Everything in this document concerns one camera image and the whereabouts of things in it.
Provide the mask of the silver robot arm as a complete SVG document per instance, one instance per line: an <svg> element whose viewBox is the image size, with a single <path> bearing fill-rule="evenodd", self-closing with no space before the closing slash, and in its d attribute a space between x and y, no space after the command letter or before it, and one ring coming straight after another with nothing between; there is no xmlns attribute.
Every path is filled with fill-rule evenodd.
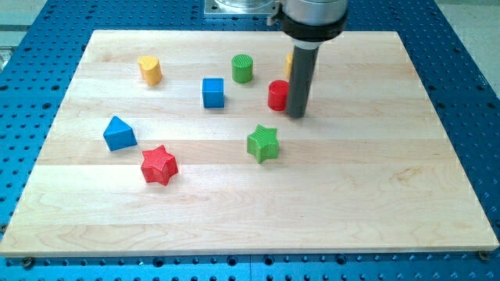
<svg viewBox="0 0 500 281"><path fill-rule="evenodd" d="M275 1L266 24L280 22L295 47L314 50L340 35L347 18L348 0L282 0Z"/></svg>

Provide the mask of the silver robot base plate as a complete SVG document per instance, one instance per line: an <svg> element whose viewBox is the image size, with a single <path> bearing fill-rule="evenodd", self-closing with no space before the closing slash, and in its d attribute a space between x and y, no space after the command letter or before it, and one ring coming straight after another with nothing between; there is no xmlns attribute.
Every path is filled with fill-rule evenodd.
<svg viewBox="0 0 500 281"><path fill-rule="evenodd" d="M275 8L274 0L205 0L206 16L268 15Z"/></svg>

